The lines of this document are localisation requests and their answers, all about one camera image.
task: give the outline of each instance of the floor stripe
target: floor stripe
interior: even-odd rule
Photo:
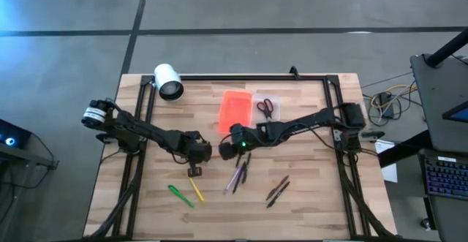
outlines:
[[[124,57],[124,63],[120,74],[127,74],[130,70],[130,64],[132,63],[133,51],[135,50],[135,45],[137,43],[138,31],[140,29],[141,20],[143,18],[143,11],[145,10],[146,0],[140,0],[138,4],[137,14],[135,16],[135,21],[133,23],[132,34],[130,35],[129,44],[127,46],[127,51]]]
[[[0,31],[0,37],[105,37],[129,36],[132,30],[79,30],[79,31]]]
[[[140,25],[143,12],[135,18]],[[468,26],[421,27],[344,27],[344,28],[253,28],[253,29],[145,29],[145,30],[85,30],[85,31],[0,31],[0,37],[105,37],[229,35],[229,34],[386,34],[460,32]]]
[[[255,29],[148,29],[140,36],[228,35],[228,34],[385,34],[460,32],[466,26],[434,27],[346,27],[346,28],[255,28]]]

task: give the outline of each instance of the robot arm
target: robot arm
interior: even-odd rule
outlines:
[[[113,117],[114,110],[118,111],[116,118]],[[201,175],[201,167],[195,165],[207,162],[211,158],[211,145],[199,132],[163,130],[136,119],[109,99],[92,100],[81,123],[90,129],[103,131],[114,137],[118,140],[119,147],[130,154],[140,151],[140,143],[145,138],[153,140],[166,152],[188,161],[189,177]]]
[[[345,132],[342,133],[342,137],[347,142],[353,136],[358,141],[357,135],[366,125],[361,107],[354,103],[346,103],[339,106],[339,109],[344,116],[343,119],[347,121],[346,124],[335,117],[335,108],[332,107],[293,121],[260,123],[255,129],[234,124],[230,127],[231,143],[219,144],[219,153],[223,159],[232,159],[237,154],[243,155],[259,147],[277,146],[293,135],[324,126]]]

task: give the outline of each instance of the black pen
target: black pen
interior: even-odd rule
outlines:
[[[237,190],[237,186],[239,185],[239,182],[241,181],[241,178],[242,178],[242,173],[245,172],[247,166],[246,166],[246,163],[244,162],[242,164],[242,167],[241,167],[241,171],[239,173],[239,176],[237,177],[237,180],[235,180],[235,186],[234,186],[234,190],[233,190],[233,194],[235,193],[235,191]]]
[[[287,180],[287,178],[290,177],[289,175],[286,175],[283,180],[281,180],[281,182],[279,182],[278,186],[275,187],[273,190],[271,190],[271,192],[268,194],[268,196],[266,197],[266,200],[270,199],[270,197],[273,196],[273,194],[275,194],[275,192],[279,189],[279,187],[281,187],[282,184],[284,184],[284,182]]]
[[[250,163],[250,157],[252,156],[252,153],[249,152],[249,155],[247,156],[247,165],[246,169],[244,170],[244,175],[242,177],[242,184],[244,184],[247,180],[247,169],[249,169],[249,163]]]
[[[289,181],[283,186],[283,188],[281,188],[281,190],[279,190],[278,194],[275,195],[275,197],[269,202],[266,208],[270,208],[275,203],[276,199],[278,199],[279,195],[286,189],[288,185],[290,185]]]

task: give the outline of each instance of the gray floor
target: gray floor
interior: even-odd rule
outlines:
[[[138,2],[0,0],[0,33],[131,30]],[[467,5],[468,0],[147,0],[140,28],[465,26]],[[300,72],[357,72],[366,85],[410,71],[411,55],[433,52],[456,34],[144,36],[137,38],[129,72],[149,73],[162,62],[185,73],[286,72],[294,65]],[[36,132],[60,160],[41,186],[26,190],[9,241],[81,236],[102,145],[80,119],[90,99],[115,96],[128,44],[128,36],[0,37],[0,118]],[[411,81],[408,75],[363,92]],[[385,139],[405,140],[423,131],[422,116],[413,105],[400,121],[382,128]],[[414,159],[400,162],[400,183],[387,184],[398,232],[436,240],[435,232],[419,227],[425,211],[415,198],[415,168]]]

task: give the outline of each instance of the purple pen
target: purple pen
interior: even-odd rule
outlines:
[[[229,190],[229,187],[231,187],[231,184],[233,184],[234,179],[237,177],[237,175],[238,175],[239,172],[241,171],[241,168],[242,168],[242,166],[237,167],[237,170],[235,171],[235,173],[234,173],[234,175],[233,175],[233,178],[232,178],[231,181],[227,184],[226,189],[224,189],[224,191],[222,192],[223,194],[227,194],[227,190]]]

